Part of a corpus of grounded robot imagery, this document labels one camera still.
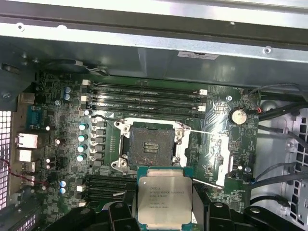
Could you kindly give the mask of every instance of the electrolytic capacitor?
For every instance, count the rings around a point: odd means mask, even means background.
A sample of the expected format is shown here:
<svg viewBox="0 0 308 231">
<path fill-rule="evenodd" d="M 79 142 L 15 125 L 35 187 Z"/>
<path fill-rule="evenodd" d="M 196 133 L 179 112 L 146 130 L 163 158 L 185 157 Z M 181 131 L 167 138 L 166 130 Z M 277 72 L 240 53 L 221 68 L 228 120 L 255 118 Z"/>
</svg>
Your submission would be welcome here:
<svg viewBox="0 0 308 231">
<path fill-rule="evenodd" d="M 85 110 L 84 115 L 90 116 L 90 115 L 92 115 L 92 113 L 93 113 L 93 111 L 91 111 L 91 110 Z"/>
<path fill-rule="evenodd" d="M 46 163 L 49 164 L 49 163 L 51 163 L 51 162 L 53 162 L 55 160 L 56 160 L 56 157 L 50 157 L 50 158 L 46 159 Z"/>
<path fill-rule="evenodd" d="M 67 93 L 67 94 L 69 94 L 69 93 L 72 92 L 72 89 L 71 89 L 70 87 L 65 87 L 65 88 L 64 88 L 64 92 Z"/>
<path fill-rule="evenodd" d="M 85 144 L 82 144 L 82 145 L 80 145 L 80 146 L 77 147 L 77 151 L 78 151 L 79 153 L 85 151 L 86 149 L 87 149 L 87 146 L 86 146 Z"/>
<path fill-rule="evenodd" d="M 79 130 L 80 131 L 83 131 L 83 130 L 88 129 L 88 128 L 89 128 L 88 124 L 80 124 L 79 125 Z"/>
<path fill-rule="evenodd" d="M 82 154 L 79 154 L 78 156 L 77 156 L 77 161 L 78 162 L 82 162 L 84 159 L 86 159 L 87 158 L 87 155 L 86 154 L 84 154 L 84 153 L 82 153 Z"/>
<path fill-rule="evenodd" d="M 80 135 L 80 136 L 78 136 L 78 141 L 79 141 L 79 142 L 83 142 L 83 141 L 85 141 L 86 139 L 88 139 L 88 136 L 87 136 L 87 135 Z"/>
<path fill-rule="evenodd" d="M 56 130 L 56 127 L 55 126 L 52 126 L 52 125 L 48 125 L 45 127 L 46 131 L 54 131 Z"/>
<path fill-rule="evenodd" d="M 55 163 L 49 163 L 49 164 L 46 165 L 46 169 L 52 169 L 55 166 L 56 166 Z"/>
<path fill-rule="evenodd" d="M 65 94 L 63 97 L 65 100 L 70 100 L 71 96 L 69 94 Z"/>
<path fill-rule="evenodd" d="M 59 185 L 60 185 L 61 187 L 65 187 L 65 186 L 66 186 L 66 182 L 65 182 L 64 180 L 62 180 L 62 181 L 60 181 Z"/>
<path fill-rule="evenodd" d="M 61 193 L 61 194 L 66 193 L 66 189 L 65 188 L 60 188 L 59 193 Z"/>
<path fill-rule="evenodd" d="M 65 144 L 65 139 L 62 138 L 62 139 L 55 139 L 54 142 L 56 145 L 60 145 L 60 144 Z"/>
</svg>

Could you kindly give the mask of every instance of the black dimm slot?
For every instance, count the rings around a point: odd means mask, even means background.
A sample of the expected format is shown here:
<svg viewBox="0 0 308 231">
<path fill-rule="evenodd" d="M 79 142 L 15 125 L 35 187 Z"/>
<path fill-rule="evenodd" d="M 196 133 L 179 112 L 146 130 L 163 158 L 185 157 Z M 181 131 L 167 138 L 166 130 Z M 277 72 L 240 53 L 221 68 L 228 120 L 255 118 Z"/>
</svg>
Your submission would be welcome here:
<svg viewBox="0 0 308 231">
<path fill-rule="evenodd" d="M 193 100 L 193 97 L 189 97 L 187 95 L 178 95 L 178 96 L 172 96 L 170 95 L 159 95 L 159 94 L 150 94 L 149 92 L 121 92 L 121 91 L 107 91 L 107 90 L 94 90 L 94 94 L 99 94 L 99 95 L 118 95 L 121 97 L 137 97 L 137 98 L 147 98 L 147 99 L 166 99 L 166 100 L 189 100 L 191 102 Z"/>
<path fill-rule="evenodd" d="M 114 88 L 114 89 L 127 89 L 127 90 L 144 90 L 144 91 L 156 91 L 156 92 L 167 92 L 167 93 L 175 93 L 175 94 L 187 94 L 192 95 L 193 92 L 197 90 L 180 90 L 180 89 L 168 89 L 168 88 L 155 88 L 148 87 L 145 85 L 118 85 L 118 84 L 106 84 L 106 83 L 94 83 L 94 86 L 102 87 L 102 88 Z"/>
<path fill-rule="evenodd" d="M 104 106 L 92 106 L 93 110 L 103 110 L 103 111 L 109 111 L 109 112 L 125 112 L 125 113 L 134 113 L 134 114 L 140 114 L 140 115 L 161 115 L 161 116 L 178 116 L 181 118 L 199 118 L 198 114 L 193 113 L 172 113 L 172 112 L 161 112 L 161 111 L 155 111 L 155 110 L 144 110 L 144 109 L 128 109 L 128 108 L 115 108 L 115 107 L 104 107 Z"/>
<path fill-rule="evenodd" d="M 148 106 L 148 107 L 160 107 L 160 108 L 174 108 L 174 109 L 187 109 L 191 110 L 191 106 L 183 106 L 180 104 L 177 105 L 170 105 L 170 104 L 159 104 L 159 103 L 149 103 L 149 102 L 136 102 L 136 101 L 118 101 L 118 100 L 109 100 L 109 99 L 98 99 L 93 98 L 93 102 L 95 103 L 116 103 L 116 104 L 122 104 L 122 105 L 140 105 L 140 106 Z"/>
</svg>

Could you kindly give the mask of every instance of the screw hole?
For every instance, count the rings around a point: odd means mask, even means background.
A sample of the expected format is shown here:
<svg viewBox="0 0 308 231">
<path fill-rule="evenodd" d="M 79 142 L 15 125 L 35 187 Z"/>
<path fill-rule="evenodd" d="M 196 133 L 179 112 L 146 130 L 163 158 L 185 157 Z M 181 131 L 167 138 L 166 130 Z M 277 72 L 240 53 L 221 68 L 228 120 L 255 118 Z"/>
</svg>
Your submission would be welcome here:
<svg viewBox="0 0 308 231">
<path fill-rule="evenodd" d="M 272 50 L 272 48 L 271 48 L 270 46 L 266 46 L 266 47 L 263 49 L 263 52 L 264 52 L 265 54 L 269 54 L 269 53 L 271 53 L 271 50 Z"/>
</svg>

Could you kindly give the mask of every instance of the green circuit board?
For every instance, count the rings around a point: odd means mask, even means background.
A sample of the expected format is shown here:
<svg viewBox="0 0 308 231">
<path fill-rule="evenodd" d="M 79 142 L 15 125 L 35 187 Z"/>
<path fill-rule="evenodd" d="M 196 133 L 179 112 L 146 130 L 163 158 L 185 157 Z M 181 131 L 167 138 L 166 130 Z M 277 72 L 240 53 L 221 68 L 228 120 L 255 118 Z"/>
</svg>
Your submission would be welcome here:
<svg viewBox="0 0 308 231">
<path fill-rule="evenodd" d="M 38 194 L 44 201 L 43 216 L 47 224 L 83 201 L 76 197 L 77 179 L 87 175 L 122 176 L 121 172 L 111 168 L 111 163 L 121 153 L 120 130 L 115 128 L 114 121 L 85 116 L 84 111 L 89 108 L 94 115 L 179 121 L 199 131 L 191 132 L 189 147 L 185 151 L 187 166 L 193 167 L 194 178 L 216 185 L 219 167 L 224 163 L 222 153 L 227 153 L 232 166 L 227 166 L 223 189 L 208 186 L 206 193 L 213 201 L 227 203 L 239 212 L 247 206 L 244 194 L 249 193 L 245 185 L 252 177 L 254 167 L 258 126 L 258 116 L 254 111 L 260 103 L 258 94 L 248 97 L 247 90 L 238 87 L 72 74 L 41 74 L 38 86 L 35 108 L 28 110 L 27 126 L 30 129 L 54 128 L 51 142 L 44 150 L 41 170 L 42 178 L 49 176 L 54 183 Z M 64 99 L 66 87 L 71 89 L 68 100 Z M 200 90 L 202 94 L 195 96 L 195 92 Z M 136 101 L 137 97 L 149 99 Z M 230 122 L 230 111 L 236 108 L 244 108 L 247 112 L 246 122 L 242 125 Z M 89 128 L 80 131 L 78 126 L 81 123 Z M 80 143 L 79 135 L 87 135 L 89 139 Z M 104 137 L 103 142 L 97 143 L 96 138 L 101 137 Z M 55 139 L 63 142 L 57 145 Z M 88 147 L 85 151 L 87 158 L 78 162 L 77 147 L 81 144 Z M 62 160 L 60 170 L 44 167 L 46 158 L 53 156 Z M 58 182 L 62 180 L 67 183 L 66 192 L 59 194 Z"/>
</svg>

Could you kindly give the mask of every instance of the capacitor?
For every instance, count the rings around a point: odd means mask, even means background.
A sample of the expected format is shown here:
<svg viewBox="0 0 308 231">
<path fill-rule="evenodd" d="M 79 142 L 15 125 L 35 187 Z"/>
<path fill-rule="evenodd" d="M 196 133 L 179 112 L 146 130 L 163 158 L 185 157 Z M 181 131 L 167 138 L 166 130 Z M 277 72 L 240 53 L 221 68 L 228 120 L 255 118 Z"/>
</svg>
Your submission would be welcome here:
<svg viewBox="0 0 308 231">
<path fill-rule="evenodd" d="M 64 92 L 67 93 L 67 94 L 69 94 L 69 93 L 72 92 L 72 89 L 71 89 L 70 87 L 65 87 L 65 88 L 64 88 Z"/>
<path fill-rule="evenodd" d="M 77 161 L 82 162 L 85 158 L 87 158 L 87 155 L 82 153 L 82 154 L 77 156 Z"/>
<path fill-rule="evenodd" d="M 84 112 L 85 116 L 90 116 L 92 114 L 93 114 L 93 111 L 91 111 L 91 110 L 85 110 L 85 112 Z"/>
<path fill-rule="evenodd" d="M 65 186 L 66 186 L 66 182 L 65 182 L 64 180 L 62 180 L 62 181 L 60 181 L 59 185 L 60 185 L 61 187 L 65 187 Z"/>
<path fill-rule="evenodd" d="M 62 138 L 62 139 L 55 139 L 54 142 L 56 145 L 60 145 L 60 144 L 65 144 L 65 139 Z"/>
<path fill-rule="evenodd" d="M 53 168 L 55 166 L 56 166 L 55 163 L 49 163 L 49 164 L 46 165 L 46 169 L 51 169 L 51 168 Z"/>
<path fill-rule="evenodd" d="M 50 157 L 50 158 L 46 159 L 46 163 L 49 164 L 49 163 L 51 163 L 51 162 L 53 162 L 55 160 L 56 160 L 56 157 Z"/>
<path fill-rule="evenodd" d="M 56 130 L 56 127 L 55 126 L 52 126 L 52 125 L 49 125 L 49 126 L 46 126 L 46 131 L 54 131 Z"/>
<path fill-rule="evenodd" d="M 247 113 L 242 108 L 234 108 L 229 113 L 229 121 L 236 125 L 242 125 L 247 121 Z"/>
<path fill-rule="evenodd" d="M 80 135 L 80 136 L 78 136 L 78 141 L 79 141 L 79 142 L 83 142 L 83 141 L 85 141 L 86 139 L 88 139 L 88 136 L 87 136 L 87 135 Z"/>
<path fill-rule="evenodd" d="M 60 188 L 59 192 L 60 192 L 61 194 L 64 194 L 64 193 L 66 193 L 66 189 L 65 189 L 65 188 Z"/>
<path fill-rule="evenodd" d="M 88 124 L 80 124 L 79 125 L 79 130 L 80 131 L 84 131 L 85 129 L 88 129 L 88 127 L 89 127 Z"/>
<path fill-rule="evenodd" d="M 70 100 L 71 96 L 70 94 L 64 94 L 64 97 L 63 97 L 65 100 Z"/>
<path fill-rule="evenodd" d="M 80 146 L 77 147 L 77 151 L 78 151 L 79 153 L 85 151 L 86 149 L 87 149 L 87 146 L 86 146 L 85 144 L 82 144 L 82 145 L 80 145 Z"/>
</svg>

